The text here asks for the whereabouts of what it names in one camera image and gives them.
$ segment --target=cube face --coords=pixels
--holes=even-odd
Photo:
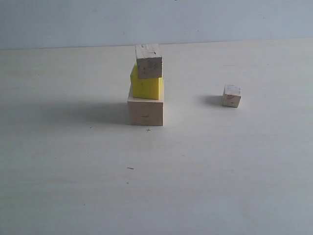
[[[159,44],[141,44],[135,46],[138,65],[138,78],[162,77],[162,56]]]
[[[241,99],[241,89],[234,85],[225,85],[222,105],[237,108]]]
[[[163,102],[128,102],[132,125],[163,126]]]
[[[139,79],[162,77],[162,58],[137,59],[137,64]]]
[[[133,88],[133,97],[145,99],[160,99],[160,92],[163,78],[138,78],[138,67],[134,65],[131,73],[131,82]]]

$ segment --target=yellow sponge cube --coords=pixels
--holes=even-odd
[[[131,73],[131,83],[133,87],[133,97],[144,99],[160,99],[163,87],[163,78],[138,78],[137,64],[134,65]]]

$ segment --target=white wall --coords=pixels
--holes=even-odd
[[[0,0],[0,49],[313,37],[312,0]]]

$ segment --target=stack of blocks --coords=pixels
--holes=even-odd
[[[128,109],[132,125],[163,126],[163,66],[158,44],[136,45]]]

